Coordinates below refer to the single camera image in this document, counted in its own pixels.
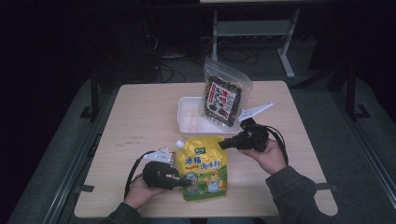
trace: plastic container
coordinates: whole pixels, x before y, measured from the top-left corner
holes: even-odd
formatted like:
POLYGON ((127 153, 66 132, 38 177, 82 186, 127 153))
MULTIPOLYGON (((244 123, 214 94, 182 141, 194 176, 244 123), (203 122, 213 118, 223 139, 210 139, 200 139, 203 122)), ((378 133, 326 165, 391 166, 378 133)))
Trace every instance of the plastic container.
POLYGON ((232 137, 241 132, 239 125, 222 130, 218 125, 200 115, 202 97, 183 97, 178 102, 177 123, 183 137, 223 135, 232 137))

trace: dark background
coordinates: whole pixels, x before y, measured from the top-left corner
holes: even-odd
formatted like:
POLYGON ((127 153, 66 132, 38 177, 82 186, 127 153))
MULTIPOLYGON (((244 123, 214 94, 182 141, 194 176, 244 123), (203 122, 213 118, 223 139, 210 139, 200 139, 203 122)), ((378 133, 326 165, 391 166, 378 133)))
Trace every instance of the dark background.
MULTIPOLYGON (((323 8, 303 10, 295 37, 312 35, 318 39, 316 60, 311 63, 315 69, 326 68, 351 53, 358 76, 369 83, 378 102, 396 120, 396 30, 391 22, 395 6, 390 1, 356 3, 331 13, 323 8)), ((104 89, 127 82, 150 82, 156 59, 145 50, 149 44, 144 38, 147 29, 165 43, 178 43, 198 56, 200 51, 195 47, 200 36, 211 32, 205 27, 210 27, 212 18, 205 13, 180 12, 167 20, 159 13, 147 26, 137 15, 97 17, 76 12, 75 6, 66 0, 1 2, 1 223, 7 222, 73 97, 93 69, 102 74, 104 89), (184 35, 175 33, 180 30, 184 35), (140 52, 138 57, 135 52, 123 51, 122 46, 131 44, 125 38, 128 32, 133 43, 142 43, 135 49, 140 52), (112 52, 117 61, 137 57, 134 60, 144 66, 124 64, 125 68, 120 68, 95 43, 112 52), (136 75, 142 71, 147 75, 136 75)))

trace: juice pouch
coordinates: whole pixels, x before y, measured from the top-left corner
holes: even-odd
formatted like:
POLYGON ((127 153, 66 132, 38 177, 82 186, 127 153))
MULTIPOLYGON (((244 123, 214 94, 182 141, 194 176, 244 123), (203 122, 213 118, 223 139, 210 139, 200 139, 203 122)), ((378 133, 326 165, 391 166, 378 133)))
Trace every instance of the juice pouch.
POLYGON ((227 187, 227 153, 219 142, 223 136, 189 138, 176 153, 180 177, 188 178, 192 185, 183 188, 186 201, 198 201, 225 196, 227 187))

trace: table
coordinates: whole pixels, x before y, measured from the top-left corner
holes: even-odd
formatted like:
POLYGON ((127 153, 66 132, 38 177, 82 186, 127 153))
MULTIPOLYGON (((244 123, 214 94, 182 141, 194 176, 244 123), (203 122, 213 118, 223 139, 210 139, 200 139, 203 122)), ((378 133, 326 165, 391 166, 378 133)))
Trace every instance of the table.
MULTIPOLYGON (((290 165, 316 183, 326 183, 289 89, 283 81, 256 81, 247 107, 273 101, 254 119, 277 128, 285 138, 290 165)), ((77 217, 106 217, 122 202, 123 190, 135 160, 144 152, 170 147, 183 139, 177 125, 182 97, 202 96, 204 83, 124 85, 108 118, 85 181, 92 192, 82 191, 77 217)), ((181 188, 154 198, 139 209, 142 217, 267 217, 277 216, 265 173, 259 164, 236 149, 227 149, 228 189, 222 198, 200 202, 183 200, 181 188)), ((142 161, 135 174, 139 174, 142 161)), ((320 211, 330 216, 337 205, 329 189, 315 196, 320 211)))

